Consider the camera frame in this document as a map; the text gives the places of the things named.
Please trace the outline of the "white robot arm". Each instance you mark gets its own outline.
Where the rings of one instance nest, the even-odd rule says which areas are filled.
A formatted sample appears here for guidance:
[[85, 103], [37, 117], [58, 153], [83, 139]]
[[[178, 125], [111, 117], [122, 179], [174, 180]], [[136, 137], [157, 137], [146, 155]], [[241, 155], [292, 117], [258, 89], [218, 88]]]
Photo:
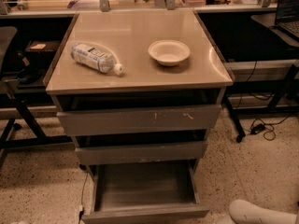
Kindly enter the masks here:
[[297, 214], [265, 209], [245, 200], [234, 200], [228, 214], [215, 224], [299, 224]]

